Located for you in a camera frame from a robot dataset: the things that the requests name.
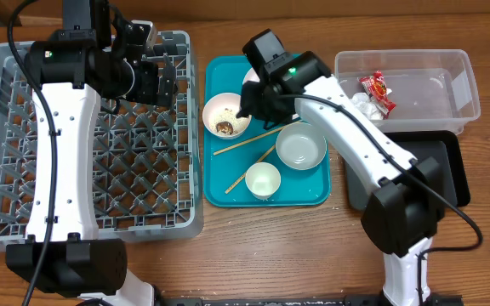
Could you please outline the white tissue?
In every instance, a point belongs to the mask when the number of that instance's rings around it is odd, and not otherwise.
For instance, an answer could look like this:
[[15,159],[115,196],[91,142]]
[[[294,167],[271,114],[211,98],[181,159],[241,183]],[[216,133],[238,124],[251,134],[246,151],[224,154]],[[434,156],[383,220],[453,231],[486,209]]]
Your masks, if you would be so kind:
[[351,102],[369,120],[383,120],[383,113],[366,93],[355,93]]

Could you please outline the red snack wrapper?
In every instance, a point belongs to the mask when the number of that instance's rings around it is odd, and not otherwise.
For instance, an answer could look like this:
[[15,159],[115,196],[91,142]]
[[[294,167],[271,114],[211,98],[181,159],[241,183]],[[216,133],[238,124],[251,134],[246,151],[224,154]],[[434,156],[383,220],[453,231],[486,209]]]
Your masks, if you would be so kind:
[[385,83],[385,76],[381,71],[375,71],[370,76],[358,78],[370,100],[381,112],[382,117],[387,119],[390,112],[396,108],[396,104],[388,97],[389,92]]

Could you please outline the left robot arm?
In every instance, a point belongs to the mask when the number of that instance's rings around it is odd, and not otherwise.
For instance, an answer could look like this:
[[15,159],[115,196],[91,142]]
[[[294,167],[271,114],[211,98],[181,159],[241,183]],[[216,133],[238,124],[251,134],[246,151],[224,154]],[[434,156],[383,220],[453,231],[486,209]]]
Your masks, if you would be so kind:
[[102,100],[170,107],[176,70],[150,62],[157,30],[107,1],[66,1],[63,26],[15,61],[32,88],[37,165],[26,241],[6,249],[30,291],[83,305],[159,305],[128,269],[121,239],[102,240],[93,204],[94,130]]

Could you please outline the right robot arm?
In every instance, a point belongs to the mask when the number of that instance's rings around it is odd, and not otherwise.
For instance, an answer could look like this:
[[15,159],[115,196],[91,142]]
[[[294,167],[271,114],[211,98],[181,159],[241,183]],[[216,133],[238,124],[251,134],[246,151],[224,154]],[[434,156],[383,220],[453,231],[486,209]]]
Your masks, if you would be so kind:
[[386,301],[427,302],[424,265],[446,205],[440,164],[432,157],[419,161],[382,133],[311,51],[293,56],[270,29],[252,37],[242,51],[259,80],[242,86],[238,115],[259,119],[266,129],[293,115],[312,125],[344,158],[367,194],[361,223],[384,254]]

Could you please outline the upper wooden chopstick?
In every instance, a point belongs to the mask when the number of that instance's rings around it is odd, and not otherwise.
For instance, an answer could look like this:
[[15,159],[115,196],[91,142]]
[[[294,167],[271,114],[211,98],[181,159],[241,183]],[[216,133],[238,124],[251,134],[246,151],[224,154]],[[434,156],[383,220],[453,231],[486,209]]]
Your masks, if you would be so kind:
[[258,135],[258,136],[255,136],[255,137],[252,137],[251,139],[243,140],[242,142],[239,142],[239,143],[237,143],[237,144],[233,144],[233,145],[230,145],[230,146],[228,146],[228,147],[226,147],[226,148],[224,148],[224,149],[217,150],[217,151],[215,151],[215,152],[213,153],[213,155],[214,155],[214,156],[217,156],[217,155],[223,154],[223,153],[225,153],[225,152],[227,152],[227,151],[229,151],[229,150],[234,150],[234,149],[236,149],[236,148],[238,148],[238,147],[241,147],[241,146],[244,146],[244,145],[250,144],[250,143],[252,143],[252,142],[254,142],[254,141],[256,141],[256,140],[259,140],[259,139],[265,138],[265,137],[267,137],[267,136],[270,136],[270,135],[272,135],[272,134],[274,134],[274,133],[280,132],[280,131],[282,131],[284,128],[289,127],[289,126],[291,126],[291,125],[294,125],[294,124],[296,124],[296,123],[302,122],[302,121],[303,121],[303,120],[298,120],[298,121],[295,121],[295,122],[291,122],[291,123],[289,123],[289,124],[287,124],[287,125],[284,125],[284,126],[282,126],[282,127],[277,127],[277,128],[272,129],[272,130],[270,130],[270,131],[268,131],[268,132],[266,132],[266,133],[262,133],[261,135]]

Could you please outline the wooden chopstick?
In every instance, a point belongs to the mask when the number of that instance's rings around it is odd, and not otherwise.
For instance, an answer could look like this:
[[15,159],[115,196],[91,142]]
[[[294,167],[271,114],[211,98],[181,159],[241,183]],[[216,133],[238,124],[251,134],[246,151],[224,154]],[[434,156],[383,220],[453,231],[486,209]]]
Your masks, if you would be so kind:
[[[268,151],[266,151],[254,164],[262,162],[274,149],[276,148],[276,145],[272,145]],[[226,190],[225,194],[229,194],[232,192],[246,177],[247,171],[242,174],[232,185],[230,185]]]
[[252,137],[251,139],[243,140],[242,142],[239,142],[239,143],[237,143],[237,144],[233,144],[233,145],[230,145],[230,146],[228,146],[228,147],[226,147],[226,148],[224,148],[224,149],[217,150],[217,151],[215,151],[215,152],[213,153],[213,155],[214,155],[214,156],[217,156],[217,155],[223,154],[223,153],[225,153],[225,152],[227,152],[227,151],[229,151],[229,150],[234,150],[234,149],[236,149],[236,148],[238,148],[238,147],[241,147],[241,146],[244,146],[244,145],[250,144],[250,143],[252,143],[252,142],[254,142],[254,141],[256,141],[256,140],[259,140],[259,139],[265,138],[265,137],[267,137],[267,136],[270,136],[270,135],[272,135],[272,134],[274,134],[274,133],[280,132],[280,131],[282,131],[284,128],[289,127],[289,126],[291,126],[291,125],[294,125],[294,124],[296,124],[296,123],[302,122],[302,121],[303,121],[303,120],[298,120],[298,121],[295,121],[295,122],[291,122],[291,123],[289,123],[289,124],[287,124],[287,125],[284,125],[284,126],[282,126],[282,127],[277,127],[277,128],[272,129],[272,130],[270,130],[270,131],[268,131],[268,132],[266,132],[266,133],[262,133],[261,135],[258,135],[258,136],[255,136],[255,137]]

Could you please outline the large white plate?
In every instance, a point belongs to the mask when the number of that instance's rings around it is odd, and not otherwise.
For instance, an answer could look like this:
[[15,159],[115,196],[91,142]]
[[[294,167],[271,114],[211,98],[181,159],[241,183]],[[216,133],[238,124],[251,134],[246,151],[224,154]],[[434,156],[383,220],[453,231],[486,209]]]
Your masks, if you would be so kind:
[[247,82],[260,82],[259,76],[255,72],[253,68],[250,68],[246,73],[245,77],[242,80],[242,83],[245,84]]

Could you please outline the lower wooden chopstick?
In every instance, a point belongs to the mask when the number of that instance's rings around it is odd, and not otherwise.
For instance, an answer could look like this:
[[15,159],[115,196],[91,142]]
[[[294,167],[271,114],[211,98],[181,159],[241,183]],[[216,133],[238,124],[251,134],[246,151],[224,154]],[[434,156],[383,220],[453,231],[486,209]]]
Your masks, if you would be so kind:
[[[268,151],[266,151],[254,164],[262,162],[274,149],[276,148],[276,145],[272,145]],[[242,174],[232,185],[230,185],[226,190],[225,194],[229,194],[232,192],[246,177],[247,171]]]

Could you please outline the grey bowl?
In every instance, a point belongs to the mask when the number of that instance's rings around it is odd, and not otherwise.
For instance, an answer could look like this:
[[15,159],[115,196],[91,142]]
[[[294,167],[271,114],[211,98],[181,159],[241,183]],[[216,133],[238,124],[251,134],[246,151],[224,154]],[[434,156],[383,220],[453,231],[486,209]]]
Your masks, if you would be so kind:
[[276,138],[276,153],[294,170],[310,170],[324,159],[328,146],[325,138],[309,123],[286,126]]

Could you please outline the teal plastic tray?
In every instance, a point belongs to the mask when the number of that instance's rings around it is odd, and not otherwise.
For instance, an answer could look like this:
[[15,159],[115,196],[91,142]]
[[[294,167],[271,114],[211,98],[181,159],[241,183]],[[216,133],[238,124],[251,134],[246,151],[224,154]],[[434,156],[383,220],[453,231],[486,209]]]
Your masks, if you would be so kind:
[[[213,59],[206,70],[203,115],[208,114],[214,96],[239,94],[242,82],[251,70],[251,65],[243,55]],[[225,153],[214,154],[217,150],[265,133],[263,125],[262,121],[253,119],[244,133],[235,139],[221,139],[208,129],[204,130],[203,187],[207,199],[217,207],[227,208],[316,206],[327,200],[332,188],[329,155],[325,155],[322,162],[312,169],[294,170],[280,160],[273,148],[277,133]],[[282,178],[275,194],[268,200],[261,201],[253,196],[243,181],[232,191],[228,191],[266,151],[270,154],[264,161],[275,166]]]

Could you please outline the small white cup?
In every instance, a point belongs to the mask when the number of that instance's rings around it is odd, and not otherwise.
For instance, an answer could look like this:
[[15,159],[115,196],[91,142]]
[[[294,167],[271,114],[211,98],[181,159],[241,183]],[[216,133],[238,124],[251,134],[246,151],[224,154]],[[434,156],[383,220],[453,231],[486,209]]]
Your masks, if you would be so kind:
[[245,177],[248,190],[261,201],[272,197],[278,191],[281,182],[281,174],[277,168],[267,162],[253,164]]

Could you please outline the clear plastic bin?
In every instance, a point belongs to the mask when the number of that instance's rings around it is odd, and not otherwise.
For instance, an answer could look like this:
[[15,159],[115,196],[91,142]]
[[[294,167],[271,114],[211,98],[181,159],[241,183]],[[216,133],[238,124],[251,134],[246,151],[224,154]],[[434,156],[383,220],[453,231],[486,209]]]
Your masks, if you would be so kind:
[[396,104],[385,119],[372,120],[381,131],[448,130],[459,134],[481,115],[469,55],[460,49],[343,51],[334,75],[348,97],[364,90],[361,77],[380,71]]

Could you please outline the black tray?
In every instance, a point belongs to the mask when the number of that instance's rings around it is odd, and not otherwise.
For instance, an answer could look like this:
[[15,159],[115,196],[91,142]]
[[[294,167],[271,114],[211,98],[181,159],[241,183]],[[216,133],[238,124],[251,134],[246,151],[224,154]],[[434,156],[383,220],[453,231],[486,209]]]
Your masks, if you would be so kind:
[[[438,164],[435,181],[429,186],[455,207],[470,203],[464,163],[457,136],[450,131],[418,131],[387,133],[386,136],[404,150],[411,152],[419,161],[429,158]],[[399,209],[413,213],[429,208],[428,195],[413,186],[398,174],[395,181],[368,194],[358,174],[350,164],[345,165],[347,192],[350,205],[359,211],[371,212],[381,208],[387,212]]]

